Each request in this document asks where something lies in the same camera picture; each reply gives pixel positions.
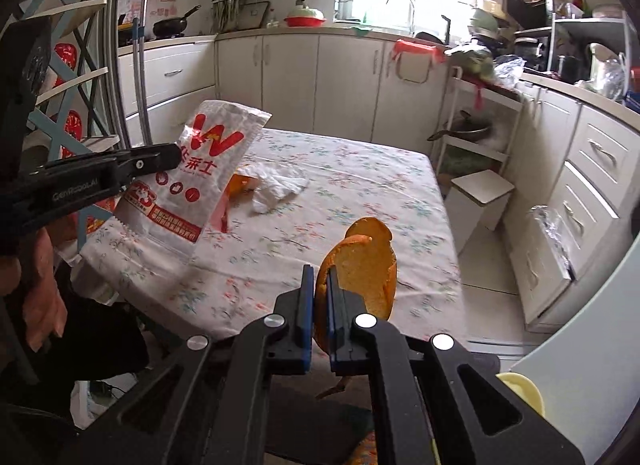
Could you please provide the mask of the person's left hand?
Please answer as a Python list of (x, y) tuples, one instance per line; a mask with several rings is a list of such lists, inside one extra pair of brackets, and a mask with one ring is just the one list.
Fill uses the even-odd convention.
[(67, 308), (54, 277), (54, 248), (73, 240), (76, 220), (68, 215), (35, 232), (26, 255), (1, 257), (1, 295), (20, 297), (25, 339), (38, 352), (51, 334), (61, 338)]

